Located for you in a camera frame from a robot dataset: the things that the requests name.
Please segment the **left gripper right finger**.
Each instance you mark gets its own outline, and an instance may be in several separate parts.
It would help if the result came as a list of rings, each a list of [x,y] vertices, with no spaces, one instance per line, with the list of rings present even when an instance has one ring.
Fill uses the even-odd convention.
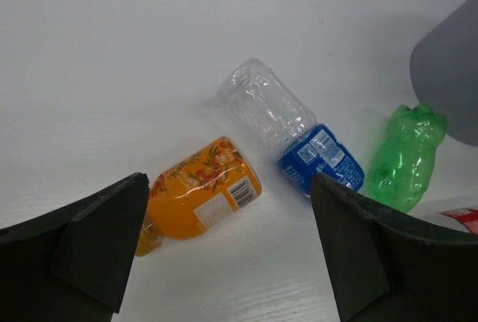
[[[311,204],[342,321],[475,321],[477,237],[319,173]]]

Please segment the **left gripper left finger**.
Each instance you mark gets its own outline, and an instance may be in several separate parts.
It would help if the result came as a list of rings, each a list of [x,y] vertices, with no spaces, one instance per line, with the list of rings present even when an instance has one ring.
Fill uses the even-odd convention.
[[[2,321],[110,321],[122,305],[149,196],[133,173],[1,229]]]

